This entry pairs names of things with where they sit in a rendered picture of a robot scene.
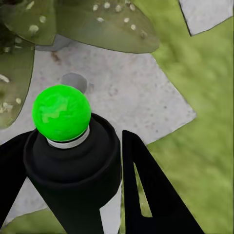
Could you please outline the insectifuge atomizer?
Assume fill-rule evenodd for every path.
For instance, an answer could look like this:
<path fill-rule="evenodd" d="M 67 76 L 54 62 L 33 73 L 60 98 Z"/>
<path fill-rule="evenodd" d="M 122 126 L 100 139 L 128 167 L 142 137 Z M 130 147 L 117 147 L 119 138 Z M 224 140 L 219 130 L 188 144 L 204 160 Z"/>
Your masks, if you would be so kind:
<path fill-rule="evenodd" d="M 25 173 L 67 234 L 119 234 L 122 155 L 113 126 L 91 113 L 83 75 L 65 74 L 34 101 Z"/>

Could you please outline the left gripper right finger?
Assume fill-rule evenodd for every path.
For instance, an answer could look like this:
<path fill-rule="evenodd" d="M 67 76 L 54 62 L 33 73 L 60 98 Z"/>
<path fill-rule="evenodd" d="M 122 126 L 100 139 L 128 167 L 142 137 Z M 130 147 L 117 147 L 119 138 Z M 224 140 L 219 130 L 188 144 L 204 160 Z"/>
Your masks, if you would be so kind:
<path fill-rule="evenodd" d="M 121 155 L 126 234 L 204 234 L 137 134 L 122 130 Z M 153 217 L 141 214 L 134 163 Z"/>

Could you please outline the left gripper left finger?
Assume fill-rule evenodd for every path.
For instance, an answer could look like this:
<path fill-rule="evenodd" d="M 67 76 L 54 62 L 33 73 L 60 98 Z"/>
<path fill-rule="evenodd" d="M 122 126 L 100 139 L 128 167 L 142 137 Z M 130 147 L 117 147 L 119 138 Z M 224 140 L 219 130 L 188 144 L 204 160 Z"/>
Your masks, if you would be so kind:
<path fill-rule="evenodd" d="M 0 145 L 0 228 L 25 182 L 23 148 L 32 132 L 20 134 Z"/>

